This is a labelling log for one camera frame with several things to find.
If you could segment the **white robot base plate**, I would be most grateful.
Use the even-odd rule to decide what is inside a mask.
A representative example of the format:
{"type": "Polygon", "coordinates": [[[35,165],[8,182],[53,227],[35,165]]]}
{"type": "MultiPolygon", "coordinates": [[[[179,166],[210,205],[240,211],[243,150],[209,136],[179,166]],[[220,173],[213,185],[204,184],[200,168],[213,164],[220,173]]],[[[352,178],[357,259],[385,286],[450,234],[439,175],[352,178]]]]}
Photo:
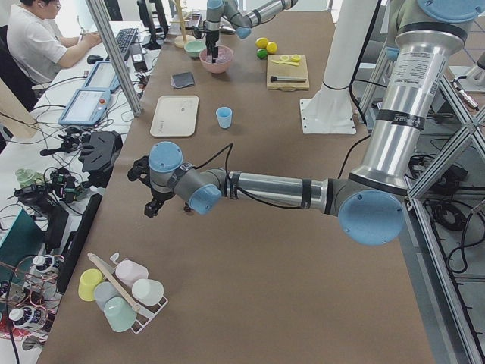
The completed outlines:
{"type": "Polygon", "coordinates": [[[355,134],[355,123],[347,89],[322,86],[311,99],[299,100],[304,134],[355,134]]]}

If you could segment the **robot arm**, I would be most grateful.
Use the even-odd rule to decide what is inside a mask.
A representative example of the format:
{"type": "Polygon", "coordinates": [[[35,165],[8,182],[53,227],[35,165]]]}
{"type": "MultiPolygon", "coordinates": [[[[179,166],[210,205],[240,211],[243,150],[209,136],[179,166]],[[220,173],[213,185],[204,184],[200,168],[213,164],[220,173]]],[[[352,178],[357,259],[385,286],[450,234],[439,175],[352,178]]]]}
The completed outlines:
{"type": "Polygon", "coordinates": [[[349,173],[318,181],[193,165],[177,144],[162,141],[139,161],[152,193],[145,215],[156,216],[174,197],[201,215],[224,197],[247,197],[336,216],[342,230],[364,245],[390,242],[404,225],[405,173],[449,58],[464,47],[483,11],[482,1],[390,2],[386,47],[393,70],[364,157],[349,173]]]}
{"type": "Polygon", "coordinates": [[[297,4],[297,0],[269,1],[259,8],[242,13],[237,1],[209,0],[206,4],[205,44],[207,56],[213,63],[219,57],[217,42],[220,35],[221,19],[225,18],[236,31],[240,39],[246,38],[251,29],[271,20],[282,11],[289,10],[297,4]]]}

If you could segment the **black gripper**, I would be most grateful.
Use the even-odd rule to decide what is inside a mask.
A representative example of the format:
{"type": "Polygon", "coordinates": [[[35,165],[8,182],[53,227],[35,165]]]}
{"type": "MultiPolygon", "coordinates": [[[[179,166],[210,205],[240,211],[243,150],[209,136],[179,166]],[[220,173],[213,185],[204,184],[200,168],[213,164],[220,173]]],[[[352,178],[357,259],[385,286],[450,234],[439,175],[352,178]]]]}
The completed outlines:
{"type": "Polygon", "coordinates": [[[217,41],[219,40],[218,30],[206,31],[206,47],[208,48],[208,63],[215,63],[218,58],[217,41]]]}
{"type": "Polygon", "coordinates": [[[149,218],[154,218],[158,215],[159,210],[164,203],[175,197],[173,190],[167,187],[155,187],[150,188],[152,194],[152,201],[145,204],[144,214],[149,218]]]}

